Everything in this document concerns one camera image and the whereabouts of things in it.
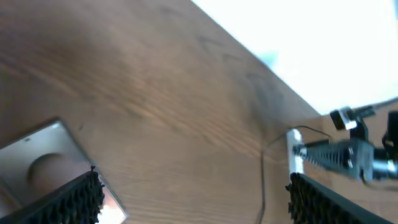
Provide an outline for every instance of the wire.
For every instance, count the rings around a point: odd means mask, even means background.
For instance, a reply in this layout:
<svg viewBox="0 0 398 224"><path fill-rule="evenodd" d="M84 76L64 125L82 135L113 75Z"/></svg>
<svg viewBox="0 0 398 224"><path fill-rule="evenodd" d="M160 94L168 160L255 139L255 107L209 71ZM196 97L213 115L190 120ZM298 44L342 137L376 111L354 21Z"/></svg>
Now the wire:
<svg viewBox="0 0 398 224"><path fill-rule="evenodd" d="M264 139L262 139L261 142L261 151L260 151L260 168L261 168L261 208L260 208L260 212L259 215L257 217L256 223L257 224L261 224L262 223L262 219L264 218L264 213L266 211L266 182L265 182L265 175L264 175L264 153L266 151L266 149L270 148L273 144L275 144L277 141L281 140L283 137L286 136L286 134L293 130L293 129L298 129L298 128L307 128L309 130L315 131L316 133L320 133L323 134L325 136L328 136L330 139L333 139L333 137L327 133L324 133L323 131L319 131L316 130L314 128L308 127L306 125L299 125L293 128L289 128L288 130L285 131L285 133L277 136L274 140L272 140L269 144L267 144L267 146L263 146L265 145Z"/></svg>

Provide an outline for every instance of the wooden table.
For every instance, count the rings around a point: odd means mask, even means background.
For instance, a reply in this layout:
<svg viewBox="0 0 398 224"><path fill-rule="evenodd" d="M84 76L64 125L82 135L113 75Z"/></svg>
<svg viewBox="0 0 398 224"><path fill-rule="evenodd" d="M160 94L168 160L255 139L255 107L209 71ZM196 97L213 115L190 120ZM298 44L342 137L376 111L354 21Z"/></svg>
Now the wooden table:
<svg viewBox="0 0 398 224"><path fill-rule="evenodd" d="M318 116L185 0L0 1L0 93L0 144L62 118L127 223L254 223L262 139ZM285 142L265 162L291 223Z"/></svg>

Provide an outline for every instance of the wooden surface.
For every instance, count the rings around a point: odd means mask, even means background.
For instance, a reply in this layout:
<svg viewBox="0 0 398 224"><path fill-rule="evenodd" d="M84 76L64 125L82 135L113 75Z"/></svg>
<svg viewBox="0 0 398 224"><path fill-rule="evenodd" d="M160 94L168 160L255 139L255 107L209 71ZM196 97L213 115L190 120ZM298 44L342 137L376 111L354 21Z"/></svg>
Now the wooden surface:
<svg viewBox="0 0 398 224"><path fill-rule="evenodd" d="M0 144L62 118L127 223L254 223L262 139L318 116L184 0L1 0L0 93ZM291 223L284 141L265 163Z"/></svg>
<svg viewBox="0 0 398 224"><path fill-rule="evenodd" d="M365 123L369 129L369 140L377 147L382 147L381 139L387 131L388 112L398 110L398 103L376 111L376 115L366 118ZM322 118L323 130L335 139L349 138L349 132L337 131L329 116ZM374 190L363 185L359 180L351 180L341 175L330 173L331 188L362 206L370 212L379 215L392 223L398 223L398 193L385 190ZM373 182L376 188L398 187L397 181Z"/></svg>

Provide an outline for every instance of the black cable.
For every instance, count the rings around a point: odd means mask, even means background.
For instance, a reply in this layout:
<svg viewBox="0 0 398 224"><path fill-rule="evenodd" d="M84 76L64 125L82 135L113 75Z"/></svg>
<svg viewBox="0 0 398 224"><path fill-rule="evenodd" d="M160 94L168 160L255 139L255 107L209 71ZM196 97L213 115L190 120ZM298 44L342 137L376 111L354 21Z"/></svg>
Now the black cable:
<svg viewBox="0 0 398 224"><path fill-rule="evenodd" d="M311 127L308 127L306 125L299 125L293 128L289 128L288 130L285 131L285 133L279 135L278 137L276 137L274 140L272 140L266 147L263 147L263 145L265 145L264 143L264 139L262 140L261 143L261 151L260 151L260 168L261 168L261 196L262 196L262 202L261 202L261 209L259 212L259 216L256 220L257 224L261 224L262 223L262 219L264 218L264 213L266 211L266 181L265 181L265 176L264 176L264 153L266 151L266 149L270 148L273 144L275 144L277 141L279 141L280 139L282 139L284 136L286 136L286 134L293 130L293 129L298 129L298 128L307 128L309 130L315 131L317 133L323 134L328 136L330 139L333 139L333 137L327 133L324 133L323 131L319 131L316 129L313 129Z"/></svg>

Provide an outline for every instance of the white wall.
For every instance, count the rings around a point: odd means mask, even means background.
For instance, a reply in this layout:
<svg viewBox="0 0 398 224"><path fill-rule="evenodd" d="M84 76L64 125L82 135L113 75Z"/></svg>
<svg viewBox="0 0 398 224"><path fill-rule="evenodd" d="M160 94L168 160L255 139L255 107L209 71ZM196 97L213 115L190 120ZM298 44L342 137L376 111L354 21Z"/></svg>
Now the white wall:
<svg viewBox="0 0 398 224"><path fill-rule="evenodd" d="M398 95L393 0L193 0L319 113Z"/></svg>

